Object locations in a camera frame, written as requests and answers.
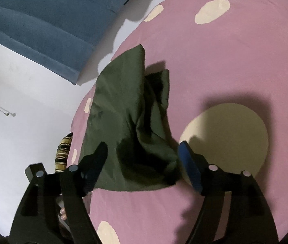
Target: black clamp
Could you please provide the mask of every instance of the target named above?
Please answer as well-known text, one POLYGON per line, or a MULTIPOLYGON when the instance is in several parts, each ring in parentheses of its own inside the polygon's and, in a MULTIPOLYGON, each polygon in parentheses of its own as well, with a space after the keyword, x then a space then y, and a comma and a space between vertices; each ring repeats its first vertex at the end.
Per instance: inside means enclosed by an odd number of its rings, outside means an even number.
POLYGON ((193 153, 187 142, 178 148, 195 190, 205 196, 196 224, 186 244, 277 244, 273 216, 257 182, 248 171, 224 172, 193 153), (223 208, 225 192, 231 192, 226 233, 213 241, 223 208))
POLYGON ((18 206, 8 241, 10 244, 102 244, 87 214, 82 197, 92 191, 108 155, 100 143, 93 155, 62 173, 47 174, 42 164, 26 169, 30 184, 18 206), (62 194, 73 241, 59 230, 56 198, 62 194))

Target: striped fabric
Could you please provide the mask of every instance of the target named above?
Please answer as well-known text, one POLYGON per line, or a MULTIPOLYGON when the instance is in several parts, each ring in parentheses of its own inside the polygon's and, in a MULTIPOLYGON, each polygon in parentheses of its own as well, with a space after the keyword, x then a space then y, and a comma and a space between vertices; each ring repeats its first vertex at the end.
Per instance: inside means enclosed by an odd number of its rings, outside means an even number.
POLYGON ((62 139, 60 142, 56 159, 55 159, 55 171, 57 172, 63 172, 67 167, 67 157, 70 150, 70 145, 72 143, 73 139, 73 133, 69 133, 66 137, 62 139))

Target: polka dot bed sheet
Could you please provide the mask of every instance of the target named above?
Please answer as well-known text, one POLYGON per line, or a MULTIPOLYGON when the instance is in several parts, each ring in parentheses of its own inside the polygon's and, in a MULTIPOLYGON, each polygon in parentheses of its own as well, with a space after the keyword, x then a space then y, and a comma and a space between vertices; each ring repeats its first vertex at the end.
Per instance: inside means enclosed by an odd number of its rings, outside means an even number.
MULTIPOLYGON (((288 0, 165 0, 114 58, 138 44, 146 51, 146 67, 170 71, 167 116, 173 138, 187 140, 225 171, 249 170, 283 238, 288 232, 288 0)), ((94 91, 75 114, 68 165, 78 162, 94 91)), ((104 244, 183 244, 202 202, 184 181, 147 192, 96 189, 90 218, 104 244)), ((224 229, 220 223, 216 239, 224 229)))

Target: green fabric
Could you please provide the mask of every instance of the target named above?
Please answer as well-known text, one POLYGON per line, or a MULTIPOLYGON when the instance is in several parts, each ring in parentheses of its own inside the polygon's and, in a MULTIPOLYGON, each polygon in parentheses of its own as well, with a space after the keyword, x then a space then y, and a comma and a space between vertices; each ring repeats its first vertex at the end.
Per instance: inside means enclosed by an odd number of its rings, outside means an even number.
POLYGON ((114 59, 99 75, 80 159, 100 142, 108 158, 95 185, 111 191, 161 189, 179 179, 176 152, 162 119, 169 98, 169 71, 144 76, 141 45, 114 59))

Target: blue upholstered headboard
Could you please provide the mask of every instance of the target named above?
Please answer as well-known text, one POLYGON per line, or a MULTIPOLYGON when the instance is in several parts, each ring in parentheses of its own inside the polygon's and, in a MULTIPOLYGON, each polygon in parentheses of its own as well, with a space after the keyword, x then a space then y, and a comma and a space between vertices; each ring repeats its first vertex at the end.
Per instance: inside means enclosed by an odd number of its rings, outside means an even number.
POLYGON ((0 0, 0 44, 76 84, 127 0, 0 0))

